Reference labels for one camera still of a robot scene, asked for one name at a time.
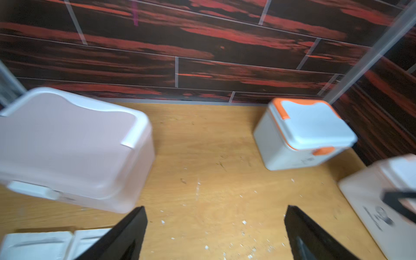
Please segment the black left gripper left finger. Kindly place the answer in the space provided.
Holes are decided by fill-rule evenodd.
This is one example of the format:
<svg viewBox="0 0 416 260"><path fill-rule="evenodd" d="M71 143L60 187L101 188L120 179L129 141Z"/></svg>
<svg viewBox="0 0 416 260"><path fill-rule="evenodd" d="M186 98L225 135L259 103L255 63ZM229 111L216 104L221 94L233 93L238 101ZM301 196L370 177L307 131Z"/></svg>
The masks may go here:
<svg viewBox="0 0 416 260"><path fill-rule="evenodd" d="M138 260L147 224L145 207L137 207L77 259Z"/></svg>

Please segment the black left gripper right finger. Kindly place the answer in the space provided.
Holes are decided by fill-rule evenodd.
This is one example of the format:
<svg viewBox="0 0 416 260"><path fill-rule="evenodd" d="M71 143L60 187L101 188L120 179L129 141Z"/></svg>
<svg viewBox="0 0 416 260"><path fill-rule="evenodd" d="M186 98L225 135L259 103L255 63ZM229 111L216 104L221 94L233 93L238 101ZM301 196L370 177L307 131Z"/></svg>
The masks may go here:
<svg viewBox="0 0 416 260"><path fill-rule="evenodd" d="M358 259L297 206L287 207L284 224L295 260Z"/></svg>

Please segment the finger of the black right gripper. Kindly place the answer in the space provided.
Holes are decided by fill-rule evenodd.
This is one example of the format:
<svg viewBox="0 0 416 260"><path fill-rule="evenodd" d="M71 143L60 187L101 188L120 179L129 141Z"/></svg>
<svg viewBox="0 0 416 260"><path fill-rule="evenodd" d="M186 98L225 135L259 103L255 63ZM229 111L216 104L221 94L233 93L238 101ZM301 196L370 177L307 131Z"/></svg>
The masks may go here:
<svg viewBox="0 0 416 260"><path fill-rule="evenodd" d="M416 192L407 190L407 191L385 191L382 195L382 201L396 211L398 214L402 215L404 218L408 219L412 223L416 223L416 214L408 209L401 203L402 199L415 199Z"/></svg>

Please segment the white gauze packet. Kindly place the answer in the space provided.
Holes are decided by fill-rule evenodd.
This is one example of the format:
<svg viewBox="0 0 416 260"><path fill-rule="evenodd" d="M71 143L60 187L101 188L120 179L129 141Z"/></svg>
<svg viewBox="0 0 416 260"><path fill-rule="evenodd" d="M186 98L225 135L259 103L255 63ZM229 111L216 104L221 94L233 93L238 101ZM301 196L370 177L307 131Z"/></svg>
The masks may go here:
<svg viewBox="0 0 416 260"><path fill-rule="evenodd" d="M77 230L74 233L70 246L68 247L65 260L75 260L99 239L106 235L111 228Z"/></svg>
<svg viewBox="0 0 416 260"><path fill-rule="evenodd" d="M1 259L62 260L72 239L69 231L8 234L1 247Z"/></svg>

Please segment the white orange-trimmed medicine chest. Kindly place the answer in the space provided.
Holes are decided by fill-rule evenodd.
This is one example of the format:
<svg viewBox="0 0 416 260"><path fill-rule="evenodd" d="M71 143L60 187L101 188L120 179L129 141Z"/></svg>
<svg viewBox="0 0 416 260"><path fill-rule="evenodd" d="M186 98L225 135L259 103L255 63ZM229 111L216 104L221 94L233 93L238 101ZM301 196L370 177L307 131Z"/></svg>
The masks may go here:
<svg viewBox="0 0 416 260"><path fill-rule="evenodd" d="M253 137L270 171L320 165L358 140L329 103L285 98L268 103Z"/></svg>

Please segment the pink medicine chest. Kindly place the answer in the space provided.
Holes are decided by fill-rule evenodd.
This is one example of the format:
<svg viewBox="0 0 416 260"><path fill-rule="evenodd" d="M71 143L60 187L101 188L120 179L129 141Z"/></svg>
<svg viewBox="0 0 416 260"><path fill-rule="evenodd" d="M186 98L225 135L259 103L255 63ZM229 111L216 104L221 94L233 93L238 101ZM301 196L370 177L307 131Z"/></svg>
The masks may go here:
<svg viewBox="0 0 416 260"><path fill-rule="evenodd" d="M127 213L155 157L138 110L47 87L1 110L1 184L16 193Z"/></svg>

